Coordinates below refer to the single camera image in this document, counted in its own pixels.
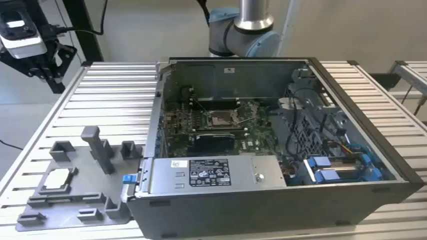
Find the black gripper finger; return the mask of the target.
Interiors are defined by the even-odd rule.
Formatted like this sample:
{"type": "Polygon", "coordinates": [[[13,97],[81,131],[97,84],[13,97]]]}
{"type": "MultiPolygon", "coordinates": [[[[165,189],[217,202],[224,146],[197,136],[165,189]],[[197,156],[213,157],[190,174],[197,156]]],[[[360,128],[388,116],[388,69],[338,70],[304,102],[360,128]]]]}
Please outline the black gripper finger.
{"type": "Polygon", "coordinates": [[[46,66],[49,79],[46,79],[45,81],[53,94],[61,94],[65,90],[62,77],[70,66],[76,53],[77,49],[73,46],[60,44],[60,49],[56,55],[57,65],[46,66]]]}
{"type": "Polygon", "coordinates": [[[18,71],[28,77],[38,77],[42,80],[49,79],[49,69],[44,61],[42,55],[25,58],[14,58],[8,52],[0,53],[0,62],[18,71]]]}

